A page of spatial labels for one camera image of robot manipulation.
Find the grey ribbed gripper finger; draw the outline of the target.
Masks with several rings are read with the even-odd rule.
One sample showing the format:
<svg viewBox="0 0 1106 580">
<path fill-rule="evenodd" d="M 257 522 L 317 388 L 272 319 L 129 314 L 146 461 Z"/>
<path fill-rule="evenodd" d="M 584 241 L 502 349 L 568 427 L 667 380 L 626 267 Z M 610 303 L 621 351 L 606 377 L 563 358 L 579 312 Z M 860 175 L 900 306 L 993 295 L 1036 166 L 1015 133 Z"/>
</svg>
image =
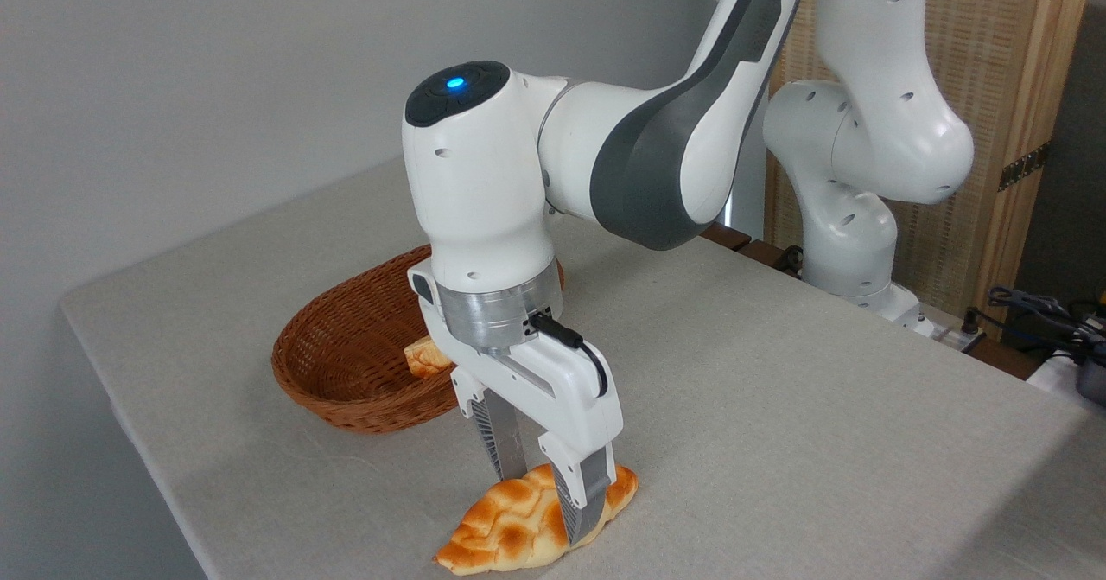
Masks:
<svg viewBox="0 0 1106 580">
<path fill-rule="evenodd" d="M 529 469 L 514 406 L 463 367 L 455 367 L 451 379 L 460 411 L 474 423 L 497 479 L 522 478 Z"/>
<path fill-rule="evenodd" d="M 538 446 L 550 459 L 556 479 L 568 543 L 576 547 L 598 526 L 605 496 L 617 476 L 613 472 L 613 446 L 603 449 L 576 450 L 556 434 L 544 433 Z"/>
</svg>

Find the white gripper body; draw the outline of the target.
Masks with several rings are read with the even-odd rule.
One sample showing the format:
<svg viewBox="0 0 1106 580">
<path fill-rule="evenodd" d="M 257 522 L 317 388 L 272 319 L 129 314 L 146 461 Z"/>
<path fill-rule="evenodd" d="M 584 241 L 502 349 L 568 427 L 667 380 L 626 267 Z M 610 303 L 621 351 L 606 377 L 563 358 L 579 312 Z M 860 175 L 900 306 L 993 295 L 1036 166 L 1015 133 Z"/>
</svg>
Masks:
<svg viewBox="0 0 1106 580">
<path fill-rule="evenodd" d="M 606 360 L 557 323 L 556 266 L 501 293 L 457 293 L 429 261 L 408 271 L 430 339 L 442 354 L 576 450 L 603 449 L 623 429 Z"/>
</svg>

